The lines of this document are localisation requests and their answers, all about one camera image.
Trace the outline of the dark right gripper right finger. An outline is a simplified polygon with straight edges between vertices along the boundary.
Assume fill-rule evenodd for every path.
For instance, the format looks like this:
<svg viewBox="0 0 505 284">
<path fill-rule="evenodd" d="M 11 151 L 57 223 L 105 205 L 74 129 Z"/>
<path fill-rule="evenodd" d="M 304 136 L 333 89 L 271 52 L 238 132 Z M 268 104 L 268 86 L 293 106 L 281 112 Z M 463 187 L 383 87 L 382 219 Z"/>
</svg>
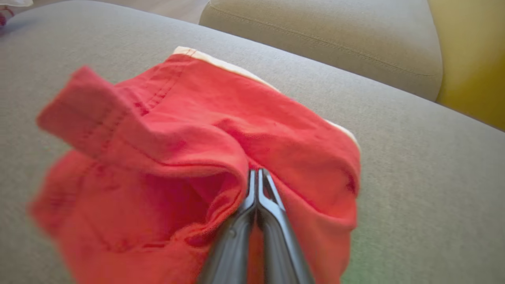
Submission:
<svg viewBox="0 0 505 284">
<path fill-rule="evenodd" d="M 264 168 L 258 170 L 257 202 L 265 284 L 314 284 L 272 175 Z"/>
</svg>

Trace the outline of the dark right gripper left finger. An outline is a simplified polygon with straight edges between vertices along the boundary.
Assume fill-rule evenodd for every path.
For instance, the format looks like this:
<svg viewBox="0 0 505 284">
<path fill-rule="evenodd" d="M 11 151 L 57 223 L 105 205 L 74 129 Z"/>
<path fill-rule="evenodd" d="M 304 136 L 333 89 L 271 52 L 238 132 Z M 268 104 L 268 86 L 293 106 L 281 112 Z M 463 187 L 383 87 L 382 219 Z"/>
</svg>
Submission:
<svg viewBox="0 0 505 284">
<path fill-rule="evenodd" d="M 249 171 L 245 199 L 236 212 L 221 225 L 197 283 L 247 283 L 249 241 L 256 215 L 257 177 L 257 171 Z"/>
</svg>

